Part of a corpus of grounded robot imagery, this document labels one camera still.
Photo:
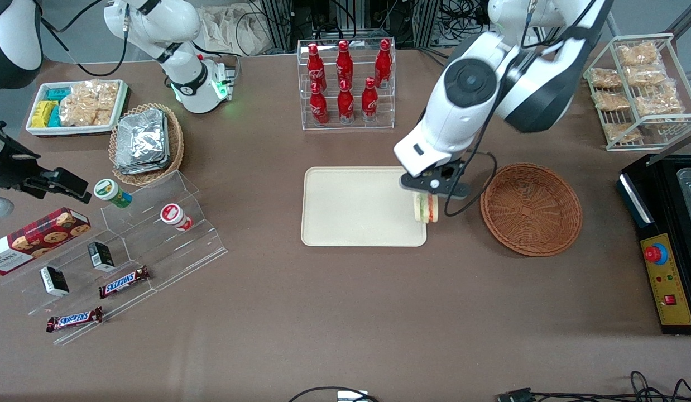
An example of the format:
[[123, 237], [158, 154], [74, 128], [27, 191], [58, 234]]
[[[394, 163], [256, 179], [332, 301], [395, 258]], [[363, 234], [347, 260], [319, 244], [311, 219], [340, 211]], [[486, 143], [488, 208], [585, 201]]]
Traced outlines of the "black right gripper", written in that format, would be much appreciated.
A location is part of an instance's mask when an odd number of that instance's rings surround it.
[[92, 194], [87, 181], [64, 168], [42, 171], [37, 163], [41, 155], [4, 134], [4, 127], [6, 123], [0, 121], [0, 188], [21, 190], [37, 199], [56, 190], [81, 203], [90, 203]]

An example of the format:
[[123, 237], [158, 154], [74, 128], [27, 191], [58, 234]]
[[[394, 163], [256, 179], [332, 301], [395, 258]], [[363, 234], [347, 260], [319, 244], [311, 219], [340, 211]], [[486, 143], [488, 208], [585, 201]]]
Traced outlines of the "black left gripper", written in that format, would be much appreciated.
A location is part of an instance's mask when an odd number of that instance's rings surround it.
[[439, 167], [424, 171], [419, 176], [404, 173], [400, 177], [400, 186], [404, 190], [427, 193], [440, 198], [465, 199], [470, 195], [470, 186], [460, 182], [459, 170], [463, 162], [448, 162]]

